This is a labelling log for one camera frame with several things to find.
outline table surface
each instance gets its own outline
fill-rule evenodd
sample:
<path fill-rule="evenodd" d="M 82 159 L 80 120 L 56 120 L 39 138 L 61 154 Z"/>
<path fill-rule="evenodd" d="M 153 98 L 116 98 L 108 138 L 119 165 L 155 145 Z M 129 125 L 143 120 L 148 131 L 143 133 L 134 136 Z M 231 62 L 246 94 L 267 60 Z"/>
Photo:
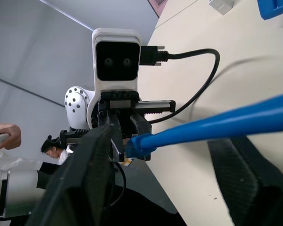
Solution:
<path fill-rule="evenodd" d="M 182 6 L 174 7 L 175 1 Z M 254 0 L 236 1 L 224 16 L 207 0 L 191 2 L 168 1 L 149 45 L 165 45 L 169 53 L 215 48 L 220 66 L 195 104 L 154 124 L 154 133 L 283 93 L 283 15 L 264 21 Z M 213 55 L 202 55 L 170 60 L 161 67 L 140 67 L 141 98 L 173 99 L 180 107 L 203 85 L 213 63 Z M 249 138 L 283 173 L 283 133 Z M 148 165 L 187 225 L 233 225 L 206 142 L 159 148 Z"/>

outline hand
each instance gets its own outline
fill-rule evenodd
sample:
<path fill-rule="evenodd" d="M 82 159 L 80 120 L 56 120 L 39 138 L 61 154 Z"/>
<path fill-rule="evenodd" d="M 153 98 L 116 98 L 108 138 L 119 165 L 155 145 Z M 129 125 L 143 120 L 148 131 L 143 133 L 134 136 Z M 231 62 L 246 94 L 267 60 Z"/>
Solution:
<path fill-rule="evenodd" d="M 0 149 L 7 150 L 19 147 L 21 145 L 21 129 L 16 125 L 0 124 L 0 134 L 7 133 L 9 138 L 0 144 Z"/>

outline blue tool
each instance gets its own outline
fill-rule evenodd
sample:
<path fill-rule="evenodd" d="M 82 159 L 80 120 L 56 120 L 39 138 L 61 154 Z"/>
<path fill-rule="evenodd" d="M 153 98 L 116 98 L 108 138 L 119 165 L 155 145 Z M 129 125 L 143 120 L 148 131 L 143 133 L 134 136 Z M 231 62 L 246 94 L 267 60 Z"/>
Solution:
<path fill-rule="evenodd" d="M 261 17 L 265 20 L 283 13 L 283 0 L 258 0 Z"/>
<path fill-rule="evenodd" d="M 283 131 L 283 95 L 157 134 L 133 137 L 125 153 L 129 158 L 143 157 L 166 145 L 278 131 Z"/>

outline cable connector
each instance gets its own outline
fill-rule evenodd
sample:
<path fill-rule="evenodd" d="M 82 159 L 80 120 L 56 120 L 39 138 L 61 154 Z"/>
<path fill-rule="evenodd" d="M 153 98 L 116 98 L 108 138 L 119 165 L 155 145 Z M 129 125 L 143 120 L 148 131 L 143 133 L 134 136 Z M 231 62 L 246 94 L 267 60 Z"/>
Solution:
<path fill-rule="evenodd" d="M 142 46 L 140 65 L 161 66 L 160 62 L 167 62 L 169 53 L 167 51 L 159 51 L 164 49 L 163 46 Z"/>

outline blue rod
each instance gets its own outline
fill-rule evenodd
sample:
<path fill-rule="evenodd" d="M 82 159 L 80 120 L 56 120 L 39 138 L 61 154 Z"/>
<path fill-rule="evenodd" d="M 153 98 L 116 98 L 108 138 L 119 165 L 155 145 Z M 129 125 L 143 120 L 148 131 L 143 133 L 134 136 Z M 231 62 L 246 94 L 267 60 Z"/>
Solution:
<path fill-rule="evenodd" d="M 157 134 L 134 137 L 126 154 L 141 157 L 166 145 L 278 131 L 283 131 L 283 95 Z"/>

